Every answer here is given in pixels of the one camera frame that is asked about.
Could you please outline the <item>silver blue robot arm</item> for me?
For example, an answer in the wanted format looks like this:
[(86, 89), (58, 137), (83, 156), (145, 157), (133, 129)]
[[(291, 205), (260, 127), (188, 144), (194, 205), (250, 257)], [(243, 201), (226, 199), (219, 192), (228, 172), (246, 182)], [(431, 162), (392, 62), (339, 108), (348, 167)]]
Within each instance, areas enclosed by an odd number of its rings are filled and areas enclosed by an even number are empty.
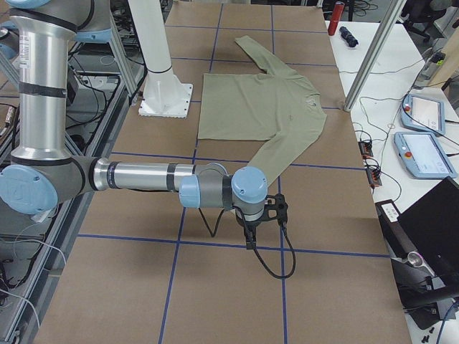
[(244, 167), (233, 174), (218, 163), (122, 163), (76, 156), (65, 146), (70, 41), (109, 42), (108, 1), (10, 1), (19, 30), (19, 144), (1, 172), (1, 199), (34, 215), (91, 191), (171, 192), (187, 208), (235, 211), (238, 223), (286, 224), (288, 206), (271, 196), (265, 174)]

